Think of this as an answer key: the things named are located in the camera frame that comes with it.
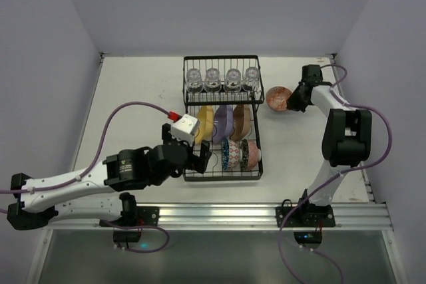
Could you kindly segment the blue triangle patterned bowl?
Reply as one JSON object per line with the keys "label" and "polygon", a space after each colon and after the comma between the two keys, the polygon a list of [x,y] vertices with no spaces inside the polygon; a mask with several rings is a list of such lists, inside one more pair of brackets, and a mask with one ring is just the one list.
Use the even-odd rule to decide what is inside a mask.
{"label": "blue triangle patterned bowl", "polygon": [[240,146],[233,140],[223,140],[221,146],[222,169],[233,170],[240,163]]}

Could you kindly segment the orange patterned ceramic bowl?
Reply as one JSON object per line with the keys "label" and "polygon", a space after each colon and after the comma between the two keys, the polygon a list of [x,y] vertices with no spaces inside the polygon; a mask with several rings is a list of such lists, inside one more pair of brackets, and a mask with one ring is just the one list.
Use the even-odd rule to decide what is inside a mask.
{"label": "orange patterned ceramic bowl", "polygon": [[284,112],[287,108],[287,100],[292,95],[292,91],[283,86],[274,86],[266,93],[268,106],[276,112]]}

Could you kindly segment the black floral patterned bowl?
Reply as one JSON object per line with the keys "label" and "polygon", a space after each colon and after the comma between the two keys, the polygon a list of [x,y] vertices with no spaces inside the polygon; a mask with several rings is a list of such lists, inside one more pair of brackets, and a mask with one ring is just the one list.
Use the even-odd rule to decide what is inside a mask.
{"label": "black floral patterned bowl", "polygon": [[246,139],[243,139],[240,142],[240,168],[242,171],[247,170],[249,159],[250,159],[249,143]]}

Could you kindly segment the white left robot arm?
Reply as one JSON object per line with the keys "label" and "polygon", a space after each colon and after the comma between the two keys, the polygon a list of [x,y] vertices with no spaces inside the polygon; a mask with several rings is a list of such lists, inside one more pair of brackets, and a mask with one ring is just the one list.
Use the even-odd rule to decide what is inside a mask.
{"label": "white left robot arm", "polygon": [[202,140],[194,153],[195,131],[176,139],[175,125],[162,127],[163,143],[154,148],[126,149],[84,170],[50,178],[26,174],[11,178],[9,193],[15,202],[7,208],[7,221],[16,230],[39,229],[65,219],[98,219],[102,226],[134,227],[142,223],[133,190],[160,186],[186,170],[203,173],[212,155]]}

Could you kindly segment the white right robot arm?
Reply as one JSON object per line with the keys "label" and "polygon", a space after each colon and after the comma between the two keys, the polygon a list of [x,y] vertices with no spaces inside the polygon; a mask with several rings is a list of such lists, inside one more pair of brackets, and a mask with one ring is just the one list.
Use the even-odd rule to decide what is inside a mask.
{"label": "white right robot arm", "polygon": [[323,79],[319,65],[302,67],[301,80],[287,99],[288,110],[305,112],[308,106],[317,107],[327,122],[321,142],[323,164],[303,197],[309,204],[328,206],[347,170],[369,158],[372,114],[351,106],[334,84]]}

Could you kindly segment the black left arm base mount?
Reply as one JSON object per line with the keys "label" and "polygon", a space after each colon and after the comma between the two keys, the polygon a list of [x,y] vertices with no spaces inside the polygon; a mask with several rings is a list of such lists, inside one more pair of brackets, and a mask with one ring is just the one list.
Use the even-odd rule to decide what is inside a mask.
{"label": "black left arm base mount", "polygon": [[131,211],[123,210],[114,221],[100,220],[101,227],[113,227],[113,243],[119,247],[130,249],[142,239],[146,231],[157,230],[160,208],[158,206],[136,206]]}

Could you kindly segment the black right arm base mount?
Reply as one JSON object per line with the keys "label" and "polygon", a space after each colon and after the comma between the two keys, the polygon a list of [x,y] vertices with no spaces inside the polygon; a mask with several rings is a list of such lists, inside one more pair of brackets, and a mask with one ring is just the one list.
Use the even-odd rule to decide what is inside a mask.
{"label": "black right arm base mount", "polygon": [[330,205],[316,206],[304,203],[284,222],[284,229],[300,229],[294,231],[294,239],[299,245],[317,248],[322,243],[323,228],[335,227],[334,212]]}

